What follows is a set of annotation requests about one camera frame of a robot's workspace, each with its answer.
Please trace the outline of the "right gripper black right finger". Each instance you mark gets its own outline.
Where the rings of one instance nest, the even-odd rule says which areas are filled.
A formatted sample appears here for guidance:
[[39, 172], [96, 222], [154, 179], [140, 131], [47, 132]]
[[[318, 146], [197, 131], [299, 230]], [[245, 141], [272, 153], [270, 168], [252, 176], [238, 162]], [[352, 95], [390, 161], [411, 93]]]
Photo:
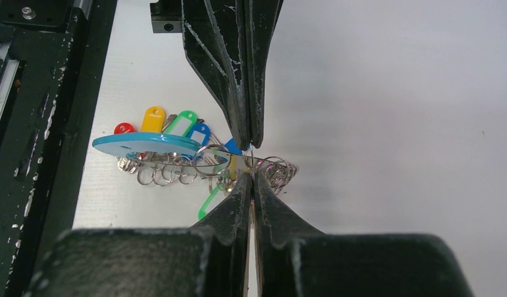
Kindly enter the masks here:
[[260, 296], [472, 296], [454, 253], [422, 233], [332, 235], [253, 176]]

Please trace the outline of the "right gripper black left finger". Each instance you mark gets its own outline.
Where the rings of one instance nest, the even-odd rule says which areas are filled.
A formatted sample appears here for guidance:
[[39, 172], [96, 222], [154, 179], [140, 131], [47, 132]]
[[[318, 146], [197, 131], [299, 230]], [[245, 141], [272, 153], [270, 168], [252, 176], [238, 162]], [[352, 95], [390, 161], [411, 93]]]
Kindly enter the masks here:
[[228, 197], [188, 228], [63, 233], [27, 296], [246, 296], [249, 198], [244, 173]]

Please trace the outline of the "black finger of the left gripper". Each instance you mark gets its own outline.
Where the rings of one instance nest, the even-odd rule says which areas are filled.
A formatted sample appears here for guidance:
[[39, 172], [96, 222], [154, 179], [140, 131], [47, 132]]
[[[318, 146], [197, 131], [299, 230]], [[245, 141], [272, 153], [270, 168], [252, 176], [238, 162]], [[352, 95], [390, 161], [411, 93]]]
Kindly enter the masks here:
[[251, 144], [243, 1], [182, 1], [189, 65], [221, 108], [240, 150]]
[[266, 66], [271, 40], [283, 1], [245, 1], [246, 65], [248, 74], [251, 144], [259, 148], [264, 137]]

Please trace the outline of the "blue keyring with keys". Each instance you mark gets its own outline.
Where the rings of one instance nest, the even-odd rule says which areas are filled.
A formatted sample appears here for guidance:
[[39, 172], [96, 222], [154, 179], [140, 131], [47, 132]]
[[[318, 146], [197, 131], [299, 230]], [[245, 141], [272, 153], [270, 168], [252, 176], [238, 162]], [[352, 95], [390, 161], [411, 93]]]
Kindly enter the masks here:
[[242, 173], [261, 173], [279, 193], [299, 170], [281, 157], [257, 158], [250, 148], [240, 150], [233, 139], [221, 142], [191, 110], [167, 115], [158, 106], [145, 112], [140, 129], [119, 123], [112, 134], [94, 139], [92, 147], [115, 157], [119, 170], [136, 175], [142, 186], [205, 181], [209, 195], [197, 211], [198, 219], [231, 193]]

